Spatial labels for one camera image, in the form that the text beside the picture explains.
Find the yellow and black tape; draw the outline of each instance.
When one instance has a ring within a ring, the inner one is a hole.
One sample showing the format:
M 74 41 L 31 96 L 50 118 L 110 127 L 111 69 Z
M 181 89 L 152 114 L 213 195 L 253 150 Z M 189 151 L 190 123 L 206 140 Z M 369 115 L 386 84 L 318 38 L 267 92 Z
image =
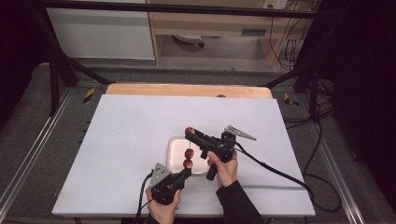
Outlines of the yellow and black tape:
M 95 88 L 90 88 L 88 90 L 87 95 L 85 95 L 84 102 L 82 102 L 84 105 L 90 102 L 94 92 L 95 92 Z
M 300 104 L 298 102 L 293 102 L 289 99 L 289 96 L 287 93 L 285 93 L 285 104 L 286 105 L 294 105 L 294 106 L 299 106 Z

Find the person's left hand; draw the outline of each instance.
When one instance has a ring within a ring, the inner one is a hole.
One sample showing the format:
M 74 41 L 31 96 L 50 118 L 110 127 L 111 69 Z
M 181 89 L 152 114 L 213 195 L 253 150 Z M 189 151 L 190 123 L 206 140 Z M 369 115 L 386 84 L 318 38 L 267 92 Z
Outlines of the person's left hand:
M 152 199 L 151 188 L 146 189 L 146 196 L 150 201 Z M 175 219 L 175 212 L 177 210 L 177 205 L 180 203 L 180 189 L 176 191 L 174 200 L 167 205 L 157 203 L 152 200 L 148 204 L 148 210 L 152 217 L 154 217 L 157 222 L 161 224 L 172 224 Z

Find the red round object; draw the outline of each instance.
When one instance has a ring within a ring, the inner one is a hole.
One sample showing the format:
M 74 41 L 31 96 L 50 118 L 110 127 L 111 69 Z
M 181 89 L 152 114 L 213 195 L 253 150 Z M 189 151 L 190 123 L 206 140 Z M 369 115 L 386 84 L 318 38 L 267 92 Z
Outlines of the red round object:
M 194 133 L 194 129 L 192 127 L 188 127 L 184 130 L 184 133 Z
M 187 148 L 186 152 L 184 152 L 184 157 L 188 160 L 191 160 L 193 156 L 194 156 L 194 150 L 192 150 L 191 148 Z
M 192 168 L 192 161 L 191 160 L 184 160 L 183 161 L 183 166 L 186 169 L 191 169 Z

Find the white plate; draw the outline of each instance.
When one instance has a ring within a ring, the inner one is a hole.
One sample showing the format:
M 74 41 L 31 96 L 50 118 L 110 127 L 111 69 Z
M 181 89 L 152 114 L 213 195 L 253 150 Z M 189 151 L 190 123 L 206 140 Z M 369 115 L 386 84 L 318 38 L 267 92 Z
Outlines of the white plate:
M 166 166 L 172 173 L 179 173 L 184 169 L 183 161 L 186 160 L 184 153 L 187 148 L 194 150 L 192 157 L 192 174 L 203 175 L 208 170 L 207 158 L 206 160 L 201 158 L 202 150 L 198 148 L 194 143 L 191 143 L 184 136 L 174 136 L 169 140 L 168 148 L 168 161 Z

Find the white table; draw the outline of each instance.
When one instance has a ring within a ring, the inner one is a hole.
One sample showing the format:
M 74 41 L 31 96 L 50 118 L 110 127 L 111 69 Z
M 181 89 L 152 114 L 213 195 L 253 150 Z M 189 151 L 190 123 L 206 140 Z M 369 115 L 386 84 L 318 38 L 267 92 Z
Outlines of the white table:
M 219 137 L 230 124 L 258 138 L 237 137 L 251 155 L 303 180 L 276 100 L 103 95 L 52 213 L 134 217 L 142 182 L 156 162 L 166 164 L 171 137 L 183 135 L 188 126 Z M 315 215 L 304 188 L 242 153 L 238 161 L 238 179 L 262 215 Z M 216 189 L 216 181 L 204 175 L 190 177 L 177 217 L 221 216 Z

